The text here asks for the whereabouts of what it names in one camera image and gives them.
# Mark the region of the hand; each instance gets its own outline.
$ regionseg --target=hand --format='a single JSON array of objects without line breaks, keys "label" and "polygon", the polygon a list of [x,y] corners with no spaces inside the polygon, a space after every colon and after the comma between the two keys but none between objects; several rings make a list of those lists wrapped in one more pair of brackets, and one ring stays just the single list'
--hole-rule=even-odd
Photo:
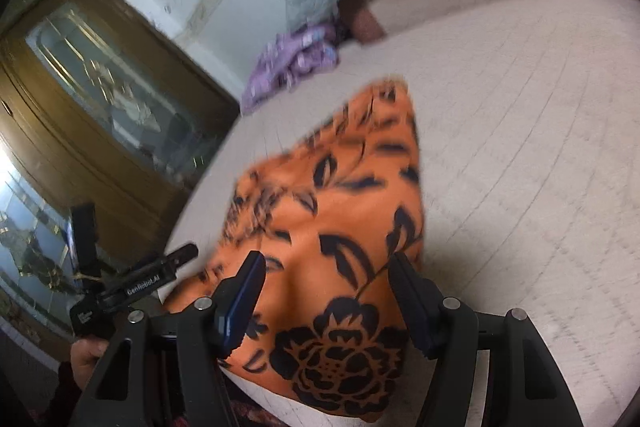
[{"label": "hand", "polygon": [[71,346],[71,369],[74,372],[74,380],[80,389],[84,391],[98,359],[104,355],[109,343],[97,337],[80,339]]}]

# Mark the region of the brown door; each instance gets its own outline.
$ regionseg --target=brown door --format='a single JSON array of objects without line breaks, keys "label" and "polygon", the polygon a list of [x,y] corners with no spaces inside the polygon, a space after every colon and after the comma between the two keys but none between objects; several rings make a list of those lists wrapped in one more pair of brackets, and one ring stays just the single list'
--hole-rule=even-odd
[{"label": "brown door", "polygon": [[110,255],[162,247],[237,103],[118,0],[40,0],[0,53],[0,133],[24,174],[60,212],[94,200]]}]

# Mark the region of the purple cloth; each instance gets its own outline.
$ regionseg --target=purple cloth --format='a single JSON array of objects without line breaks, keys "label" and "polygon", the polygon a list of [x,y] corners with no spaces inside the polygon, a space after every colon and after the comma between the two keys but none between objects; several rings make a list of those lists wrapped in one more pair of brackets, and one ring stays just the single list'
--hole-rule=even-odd
[{"label": "purple cloth", "polygon": [[321,24],[293,34],[277,35],[275,43],[267,45],[249,77],[242,94],[240,109],[249,114],[257,105],[279,90],[292,89],[312,73],[336,67],[335,27]]}]

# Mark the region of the beige quilted bedspread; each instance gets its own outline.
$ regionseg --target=beige quilted bedspread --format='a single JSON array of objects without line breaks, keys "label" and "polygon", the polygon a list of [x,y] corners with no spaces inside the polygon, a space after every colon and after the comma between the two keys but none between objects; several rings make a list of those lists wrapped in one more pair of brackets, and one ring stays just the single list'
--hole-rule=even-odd
[{"label": "beige quilted bedspread", "polygon": [[[334,73],[239,121],[170,247],[210,252],[245,167],[370,80],[402,74],[422,152],[425,273],[479,311],[524,308],[585,425],[610,426],[640,385],[639,51],[638,0],[507,0],[348,46]],[[478,382],[486,367],[480,356]],[[410,355],[378,425],[414,424],[432,370]],[[361,423],[241,384],[291,426]],[[468,425],[483,400],[474,393]]]}]

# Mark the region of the silver bolt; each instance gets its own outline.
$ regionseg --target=silver bolt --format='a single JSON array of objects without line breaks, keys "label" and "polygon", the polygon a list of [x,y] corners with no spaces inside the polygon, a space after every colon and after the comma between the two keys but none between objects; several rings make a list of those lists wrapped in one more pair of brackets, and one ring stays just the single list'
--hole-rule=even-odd
[{"label": "silver bolt", "polygon": [[527,312],[522,308],[514,308],[511,310],[511,316],[517,321],[525,321],[527,320]]},{"label": "silver bolt", "polygon": [[446,299],[444,299],[444,301],[442,301],[442,305],[447,310],[457,310],[458,308],[460,308],[460,301],[455,297],[447,297]]},{"label": "silver bolt", "polygon": [[145,318],[145,312],[143,312],[142,310],[134,310],[130,312],[129,317],[127,318],[129,319],[129,322],[131,324],[135,324],[136,322],[140,322]]},{"label": "silver bolt", "polygon": [[212,305],[212,301],[209,297],[200,297],[199,299],[196,299],[193,305],[196,306],[196,309],[198,310],[206,310]]}]

